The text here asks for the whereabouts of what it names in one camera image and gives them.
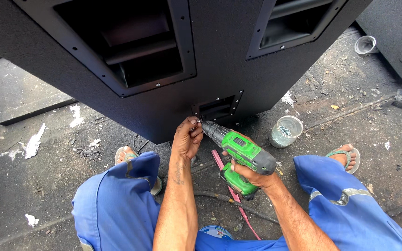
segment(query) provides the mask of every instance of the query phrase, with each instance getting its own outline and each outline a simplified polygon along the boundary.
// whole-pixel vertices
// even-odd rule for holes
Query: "cordless drill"
[[[237,163],[251,168],[262,175],[271,175],[276,169],[276,159],[258,145],[247,138],[231,131],[212,121],[202,123],[204,134],[226,151]],[[227,163],[220,175],[238,195],[249,201],[254,199],[258,187],[252,185],[244,176],[231,170],[231,164]]]

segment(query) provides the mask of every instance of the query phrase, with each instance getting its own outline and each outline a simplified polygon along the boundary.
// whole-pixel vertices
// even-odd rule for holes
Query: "dirty ground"
[[[354,52],[360,36],[355,28],[347,29],[299,79],[288,97],[295,101],[293,107],[279,101],[269,111],[224,125],[248,135],[280,161],[279,175],[306,211],[309,196],[297,183],[292,158],[325,155],[345,143],[359,149],[362,160],[355,176],[380,206],[389,210],[402,205],[402,109],[391,105],[402,79],[382,55],[360,57]],[[19,102],[56,91],[0,59],[0,116]],[[0,125],[0,250],[81,250],[70,202],[85,180],[113,165],[121,145],[161,156],[159,176],[164,189],[156,199],[162,201],[171,142],[154,145],[84,104],[76,105],[78,117],[77,107],[70,105],[13,125]],[[269,144],[268,135],[284,115],[301,119],[304,132],[289,147],[276,149]],[[38,152],[25,159],[18,142],[27,143],[43,123],[46,128]],[[194,189],[228,195],[210,152],[213,149],[220,151],[205,137],[192,167]],[[210,197],[197,197],[196,202],[200,228],[221,225],[235,239],[255,239],[236,206]],[[271,202],[261,191],[254,201],[244,203],[275,217]],[[34,228],[26,214],[34,217],[33,225],[38,221]],[[262,239],[282,235],[278,225],[249,213],[248,217]],[[393,219],[402,227],[402,214]]]

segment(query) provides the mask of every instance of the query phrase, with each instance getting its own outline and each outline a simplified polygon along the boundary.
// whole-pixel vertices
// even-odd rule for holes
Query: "plastic cup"
[[[355,52],[361,55],[378,53],[379,50],[376,48],[376,39],[372,36],[360,37],[355,43]]]
[[[302,122],[294,116],[283,116],[272,128],[269,142],[277,148],[285,148],[291,145],[303,131]]]

